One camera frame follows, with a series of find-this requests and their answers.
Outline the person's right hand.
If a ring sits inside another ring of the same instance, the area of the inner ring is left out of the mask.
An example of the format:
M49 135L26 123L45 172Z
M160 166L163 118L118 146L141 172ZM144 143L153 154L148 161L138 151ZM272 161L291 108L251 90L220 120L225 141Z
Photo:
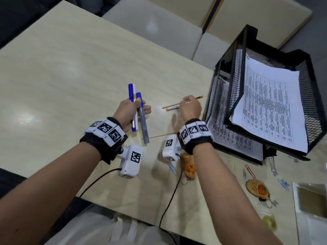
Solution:
M188 123L190 120L200 121L201 112L202 106L198 99L195 103L182 104L182 101L180 102L179 113L184 124Z

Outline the blue and grey marker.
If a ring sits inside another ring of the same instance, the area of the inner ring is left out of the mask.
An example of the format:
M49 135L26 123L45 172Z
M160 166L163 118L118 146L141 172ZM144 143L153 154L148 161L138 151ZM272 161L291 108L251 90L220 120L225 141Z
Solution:
M140 119L144 144L149 144L149 134L148 134L147 125L146 125L144 104L143 104L143 100L142 100L142 96L141 96L140 92L136 93L136 98L140 98L140 100L141 100L140 107L138 108L138 115L139 115L139 119Z

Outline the blue and white marker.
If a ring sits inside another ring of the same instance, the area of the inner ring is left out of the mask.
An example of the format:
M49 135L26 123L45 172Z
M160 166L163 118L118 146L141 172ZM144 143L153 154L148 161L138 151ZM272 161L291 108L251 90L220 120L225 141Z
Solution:
M135 85L130 83L128 84L129 89L129 100L130 102L134 103L136 101L136 92L135 92ZM138 117L137 112L135 113L133 119L132 119L132 132L136 132L138 130Z

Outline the person's left forearm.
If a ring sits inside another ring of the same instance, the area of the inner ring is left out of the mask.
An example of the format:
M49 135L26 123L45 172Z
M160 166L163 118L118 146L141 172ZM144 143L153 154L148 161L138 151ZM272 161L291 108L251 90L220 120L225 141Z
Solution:
M101 160L81 142L0 199L0 245L38 245Z

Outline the right wristband with tag markers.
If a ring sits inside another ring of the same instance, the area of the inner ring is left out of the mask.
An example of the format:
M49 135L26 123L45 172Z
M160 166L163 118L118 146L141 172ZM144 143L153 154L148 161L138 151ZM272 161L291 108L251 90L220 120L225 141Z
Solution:
M213 135L205 121L193 118L188 120L177 133L181 148L193 155L193 149L203 143L213 144Z

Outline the left wristband with tag markers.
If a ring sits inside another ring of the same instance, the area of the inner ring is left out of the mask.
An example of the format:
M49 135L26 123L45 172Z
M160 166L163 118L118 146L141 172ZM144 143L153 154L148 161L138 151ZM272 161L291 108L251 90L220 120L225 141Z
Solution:
M122 129L120 122L107 117L91 124L85 131L80 142L92 145L100 153L101 160L111 164L121 151L128 136Z

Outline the printed paper sheets flat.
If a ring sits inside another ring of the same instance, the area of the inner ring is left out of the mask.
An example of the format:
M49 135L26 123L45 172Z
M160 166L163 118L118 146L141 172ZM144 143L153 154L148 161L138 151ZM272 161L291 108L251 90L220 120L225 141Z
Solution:
M214 82L216 83L215 98L207 122L207 126L213 134L214 142L261 162L263 160L263 145L229 130L224 125L229 82L218 76L215 76Z

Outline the printed paper sheets curled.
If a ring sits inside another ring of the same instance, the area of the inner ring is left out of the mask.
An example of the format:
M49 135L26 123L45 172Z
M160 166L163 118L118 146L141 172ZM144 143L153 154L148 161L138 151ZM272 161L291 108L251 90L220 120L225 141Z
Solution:
M300 72L275 68L246 54L244 93L230 121L252 135L308 153Z

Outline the silver binder clip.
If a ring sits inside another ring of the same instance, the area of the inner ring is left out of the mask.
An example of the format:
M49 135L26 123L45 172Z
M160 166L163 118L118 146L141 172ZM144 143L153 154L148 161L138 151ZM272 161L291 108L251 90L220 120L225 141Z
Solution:
M277 173L276 166L275 166L275 157L274 156L268 157L268 163L270 165L270 170L271 170L273 176L276 177L278 175L278 173Z

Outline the black mesh paper tray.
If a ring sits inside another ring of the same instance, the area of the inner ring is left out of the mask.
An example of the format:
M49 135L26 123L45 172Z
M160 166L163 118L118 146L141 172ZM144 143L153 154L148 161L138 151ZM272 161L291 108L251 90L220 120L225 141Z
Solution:
M302 50L294 50L288 53L274 48L257 39L258 30L250 25L245 25L243 30L232 42L227 51L215 66L203 120L207 123L212 111L212 103L215 98L216 83L215 76L221 77L229 82L227 104L224 115L224 125L237 134L245 136L263 145L263 159L276 156L276 151L283 152L302 161L310 161L308 153L327 134L327 118L317 86L316 77L311 57ZM246 54L252 59L265 65L299 71L300 95L305 115L305 128L308 139L308 153L296 151L274 144L250 134L243 128L231 123L233 111L244 93L245 61ZM253 161L259 165L262 162L236 152L238 156Z

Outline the light blue clips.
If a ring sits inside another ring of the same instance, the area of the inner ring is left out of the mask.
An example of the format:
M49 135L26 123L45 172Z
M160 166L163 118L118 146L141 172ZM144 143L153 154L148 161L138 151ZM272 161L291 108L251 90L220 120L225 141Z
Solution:
M280 183L280 185L285 189L285 190L289 190L290 188L290 184L286 181L284 181L282 178L277 177L277 181Z

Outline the person's white clothing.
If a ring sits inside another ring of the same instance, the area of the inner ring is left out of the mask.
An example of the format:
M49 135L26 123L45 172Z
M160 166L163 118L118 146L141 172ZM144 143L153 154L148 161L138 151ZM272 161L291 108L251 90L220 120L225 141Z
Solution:
M73 218L44 245L174 245L171 237L125 215L109 215L92 204Z

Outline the yellow round trinket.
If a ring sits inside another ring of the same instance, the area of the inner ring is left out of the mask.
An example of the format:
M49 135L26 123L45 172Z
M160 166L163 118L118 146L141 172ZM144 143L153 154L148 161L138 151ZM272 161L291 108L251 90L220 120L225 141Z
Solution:
M275 232L277 230L277 223L273 216L271 215L264 215L262 217L262 221L265 223L265 225L272 230L272 232Z

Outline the orange patterned keychain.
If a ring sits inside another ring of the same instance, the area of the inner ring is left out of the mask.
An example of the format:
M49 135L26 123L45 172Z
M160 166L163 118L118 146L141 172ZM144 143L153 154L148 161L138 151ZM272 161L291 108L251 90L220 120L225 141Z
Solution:
M194 156L183 152L181 154L181 166L183 176L181 179L182 185L188 184L189 181L194 181L196 178L196 167L194 163Z

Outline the round keychain with orange picture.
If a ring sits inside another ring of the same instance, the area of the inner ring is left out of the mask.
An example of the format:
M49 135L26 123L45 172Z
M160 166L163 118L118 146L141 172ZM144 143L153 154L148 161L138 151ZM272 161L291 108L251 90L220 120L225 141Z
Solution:
M251 195L258 198L259 203L263 206L266 206L269 209L274 206L270 197L270 192L262 181L249 179L246 181L246 189Z

